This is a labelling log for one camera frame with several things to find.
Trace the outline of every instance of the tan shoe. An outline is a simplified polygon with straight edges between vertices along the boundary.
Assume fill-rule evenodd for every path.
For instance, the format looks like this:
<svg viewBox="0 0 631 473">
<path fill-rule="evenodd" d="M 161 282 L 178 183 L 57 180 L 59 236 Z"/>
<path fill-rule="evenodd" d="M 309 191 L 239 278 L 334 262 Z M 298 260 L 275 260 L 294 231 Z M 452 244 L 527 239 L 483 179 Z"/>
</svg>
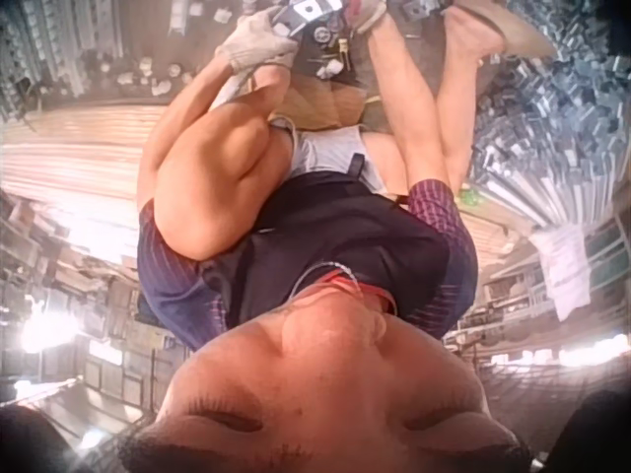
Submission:
<svg viewBox="0 0 631 473">
<path fill-rule="evenodd" d="M 455 0 L 454 5 L 500 33 L 506 41 L 505 54 L 556 56 L 556 48 L 544 34 L 491 0 Z"/>
</svg>

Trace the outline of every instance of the nose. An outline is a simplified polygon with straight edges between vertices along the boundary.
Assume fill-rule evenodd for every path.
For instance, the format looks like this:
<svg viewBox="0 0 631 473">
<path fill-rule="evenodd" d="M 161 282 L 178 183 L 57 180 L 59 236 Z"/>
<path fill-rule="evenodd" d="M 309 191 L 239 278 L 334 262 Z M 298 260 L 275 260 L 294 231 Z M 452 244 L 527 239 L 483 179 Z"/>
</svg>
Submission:
<svg viewBox="0 0 631 473">
<path fill-rule="evenodd" d="M 356 295 L 331 291 L 295 303 L 282 331 L 283 352 L 366 350 L 375 348 L 386 332 L 382 313 Z"/>
</svg>

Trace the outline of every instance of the eye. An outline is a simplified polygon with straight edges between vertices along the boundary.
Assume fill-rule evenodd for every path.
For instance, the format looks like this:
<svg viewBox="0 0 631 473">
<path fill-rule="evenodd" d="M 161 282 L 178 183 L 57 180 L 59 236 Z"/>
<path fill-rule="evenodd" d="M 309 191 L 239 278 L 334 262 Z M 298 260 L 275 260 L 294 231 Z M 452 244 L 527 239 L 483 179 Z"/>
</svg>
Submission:
<svg viewBox="0 0 631 473">
<path fill-rule="evenodd" d="M 194 399 L 186 413 L 191 416 L 204 417 L 222 424 L 233 431 L 251 434 L 263 428 L 263 423 L 236 411 L 229 404 L 203 398 Z"/>
<path fill-rule="evenodd" d="M 477 394 L 457 389 L 447 394 L 439 405 L 405 422 L 404 426 L 410 431 L 425 431 L 459 414 L 479 411 L 480 399 Z"/>
<path fill-rule="evenodd" d="M 451 417 L 457 416 L 458 414 L 463 414 L 465 412 L 470 411 L 468 409 L 460 408 L 439 409 L 428 414 L 424 414 L 423 416 L 415 418 L 412 421 L 406 422 L 405 428 L 410 431 L 425 431 L 441 424 Z"/>
</svg>

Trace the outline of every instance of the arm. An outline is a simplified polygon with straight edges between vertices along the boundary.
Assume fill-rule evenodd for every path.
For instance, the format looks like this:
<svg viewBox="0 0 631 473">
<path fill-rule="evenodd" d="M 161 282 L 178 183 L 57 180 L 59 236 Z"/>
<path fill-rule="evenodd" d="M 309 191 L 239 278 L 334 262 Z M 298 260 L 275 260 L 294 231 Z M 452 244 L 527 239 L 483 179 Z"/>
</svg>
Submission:
<svg viewBox="0 0 631 473">
<path fill-rule="evenodd" d="M 390 15 L 370 30 L 368 46 L 408 186 L 425 179 L 450 185 L 434 97 Z"/>
<path fill-rule="evenodd" d="M 158 169 L 174 143 L 206 113 L 228 79 L 298 50 L 297 42 L 272 30 L 270 18 L 279 9 L 268 8 L 240 20 L 235 31 L 216 49 L 215 58 L 169 105 L 143 149 L 136 196 L 139 210 L 153 198 Z"/>
<path fill-rule="evenodd" d="M 153 198 L 158 169 L 179 135 L 208 110 L 231 74 L 228 59 L 218 55 L 169 105 L 143 148 L 136 193 L 138 210 Z"/>
</svg>

